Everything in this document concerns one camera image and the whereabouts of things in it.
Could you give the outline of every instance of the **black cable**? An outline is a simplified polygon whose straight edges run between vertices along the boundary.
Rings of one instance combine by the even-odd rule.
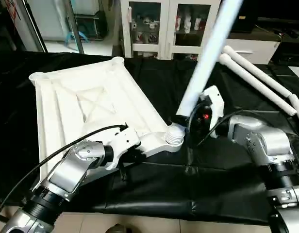
[[[273,127],[273,128],[276,128],[269,120],[267,120],[262,114],[256,112],[256,111],[253,111],[253,110],[243,110],[243,112],[247,112],[247,113],[251,113],[253,115],[256,115],[260,118],[260,120],[264,121],[265,123],[267,123],[269,126]],[[291,124],[289,123],[290,127],[292,128],[292,130],[294,132],[297,132],[295,128],[293,128],[291,126]],[[287,132],[284,132],[285,134],[287,135],[290,135],[290,136],[294,136],[294,137],[297,137],[299,139],[299,135],[297,133],[287,133]]]
[[[199,110],[199,108],[203,107],[203,106],[204,106],[204,103],[197,104],[196,107],[193,109],[192,113],[189,116],[188,124],[187,124],[187,127],[186,127],[186,133],[187,133],[189,143],[191,143],[190,134],[191,134],[191,127],[192,127],[193,118],[194,118],[196,112]]]
[[[229,114],[223,116],[223,117],[222,117],[222,118],[215,124],[215,126],[213,126],[213,128],[206,134],[206,136],[203,137],[203,139],[195,145],[195,147],[200,146],[200,145],[201,145],[201,144],[202,144],[202,143],[203,143],[203,142],[210,136],[210,134],[212,134],[212,133],[214,132],[214,130],[216,130],[216,128],[217,128],[218,126],[220,126],[220,124],[222,124],[225,120],[227,120],[227,119],[231,118],[232,116],[234,116],[234,115],[236,115],[236,114],[238,114],[238,113],[240,113],[240,112],[243,112],[243,111],[244,111],[243,109],[239,109],[239,110],[237,110],[237,111],[234,111],[234,112],[232,112],[232,113],[229,113]]]
[[[46,159],[44,159],[42,162],[40,162],[37,166],[35,166],[31,171],[29,171],[13,188],[12,190],[7,194],[7,196],[5,197],[5,199],[2,201],[2,203],[0,204],[0,213],[2,211],[2,209],[4,208],[4,204],[6,203],[6,201],[8,200],[8,198],[11,196],[11,194],[15,191],[16,188],[18,188],[18,186],[28,177],[30,176],[33,172],[35,172],[36,170],[38,170],[42,165],[44,165],[45,163],[47,163],[50,159],[52,159],[53,157],[55,157],[57,154],[65,151],[66,149],[70,148],[71,146],[75,145],[76,143],[79,143],[80,141],[83,141],[84,139],[96,134],[96,133],[100,133],[102,131],[105,130],[109,130],[109,129],[113,129],[113,128],[123,128],[126,127],[125,125],[111,125],[111,126],[107,126],[107,127],[103,127],[101,129],[98,130],[94,130],[91,133],[86,134],[85,136],[80,137],[79,139],[76,139],[75,141],[65,145],[64,147],[60,148],[59,150],[57,150],[56,152],[52,153],[50,156],[48,156]]]

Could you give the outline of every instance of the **white cabinet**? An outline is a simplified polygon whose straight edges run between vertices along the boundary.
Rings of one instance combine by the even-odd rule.
[[[121,0],[125,56],[145,52],[158,59],[197,58],[219,4],[220,0]]]
[[[262,40],[238,40],[227,39],[226,45],[229,45],[239,55],[246,58],[253,64],[267,65],[277,50],[280,42],[262,41]]]

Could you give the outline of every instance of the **white drawer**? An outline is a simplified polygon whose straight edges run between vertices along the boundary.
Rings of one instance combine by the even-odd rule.
[[[278,41],[226,40],[226,45],[253,64],[268,64],[279,44]]]

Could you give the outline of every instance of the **table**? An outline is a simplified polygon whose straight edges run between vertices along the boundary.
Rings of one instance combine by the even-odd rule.
[[[0,201],[38,163],[35,89],[28,76],[109,60],[75,53],[0,53]],[[126,59],[125,66],[163,120],[176,113],[196,63]],[[299,78],[288,68],[258,66],[299,97]],[[286,132],[299,122],[217,64],[208,82],[216,84],[225,112],[235,107],[263,111]],[[291,138],[299,155],[299,140]],[[247,152],[226,138],[209,139],[200,148],[184,146],[177,153],[161,152],[128,168],[128,182],[119,173],[83,186],[67,211],[102,212],[267,224],[270,206],[265,188]],[[15,192],[9,204],[20,204],[36,175]]]

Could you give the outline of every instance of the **white tray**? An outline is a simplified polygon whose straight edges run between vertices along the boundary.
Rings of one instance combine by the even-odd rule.
[[[30,75],[36,89],[39,160],[96,129],[127,123],[139,136],[166,132],[167,125],[124,67],[124,59]],[[89,137],[108,144],[119,129]],[[62,158],[59,154],[40,169],[40,181]],[[86,182],[110,173],[90,171]]]

